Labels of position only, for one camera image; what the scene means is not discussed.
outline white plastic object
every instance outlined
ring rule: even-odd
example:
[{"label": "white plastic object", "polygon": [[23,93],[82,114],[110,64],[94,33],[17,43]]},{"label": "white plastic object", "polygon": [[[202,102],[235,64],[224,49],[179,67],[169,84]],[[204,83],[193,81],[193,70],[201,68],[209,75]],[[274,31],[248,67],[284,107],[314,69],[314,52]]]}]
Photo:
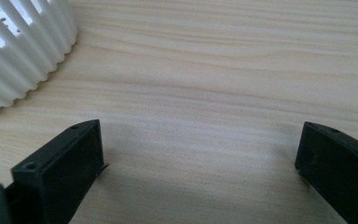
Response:
[{"label": "white plastic object", "polygon": [[47,80],[76,35],[68,0],[0,0],[0,108]]}]

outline screw hole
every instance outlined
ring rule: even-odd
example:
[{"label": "screw hole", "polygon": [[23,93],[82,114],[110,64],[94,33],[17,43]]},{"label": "screw hole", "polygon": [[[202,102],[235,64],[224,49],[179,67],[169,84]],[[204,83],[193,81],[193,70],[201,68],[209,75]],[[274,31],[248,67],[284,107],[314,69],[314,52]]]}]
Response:
[{"label": "screw hole", "polygon": [[339,130],[337,130],[337,129],[332,129],[331,128],[331,129],[329,129],[329,131],[332,132],[332,133],[339,133]]},{"label": "screw hole", "polygon": [[36,168],[36,163],[35,162],[29,162],[27,164],[24,165],[24,168],[27,170],[33,170],[34,168]]}]

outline wood grain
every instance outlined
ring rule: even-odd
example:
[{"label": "wood grain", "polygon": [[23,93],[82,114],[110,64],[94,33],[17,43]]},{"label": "wood grain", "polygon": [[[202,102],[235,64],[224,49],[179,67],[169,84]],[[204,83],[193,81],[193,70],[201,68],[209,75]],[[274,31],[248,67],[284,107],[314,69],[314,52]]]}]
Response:
[{"label": "wood grain", "polygon": [[305,120],[358,139],[358,1],[73,0],[59,70],[0,112],[0,182],[66,127],[111,166],[71,223],[344,223],[296,173]]}]

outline light wood surface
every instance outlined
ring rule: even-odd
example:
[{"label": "light wood surface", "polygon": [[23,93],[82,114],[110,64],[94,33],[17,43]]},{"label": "light wood surface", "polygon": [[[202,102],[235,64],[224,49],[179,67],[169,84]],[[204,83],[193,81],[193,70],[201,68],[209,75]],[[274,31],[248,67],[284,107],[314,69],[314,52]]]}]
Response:
[{"label": "light wood surface", "polygon": [[358,1],[73,0],[73,51],[0,112],[0,182],[75,123],[105,160],[71,223],[345,223],[296,173],[303,122],[358,139]]}]

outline white slotted cover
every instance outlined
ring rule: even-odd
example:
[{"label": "white slotted cover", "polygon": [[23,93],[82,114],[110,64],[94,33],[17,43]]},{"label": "white slotted cover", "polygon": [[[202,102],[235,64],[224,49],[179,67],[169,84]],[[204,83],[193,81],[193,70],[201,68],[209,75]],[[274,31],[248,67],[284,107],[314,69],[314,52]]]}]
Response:
[{"label": "white slotted cover", "polygon": [[76,35],[68,0],[0,0],[0,108],[48,79]]}]

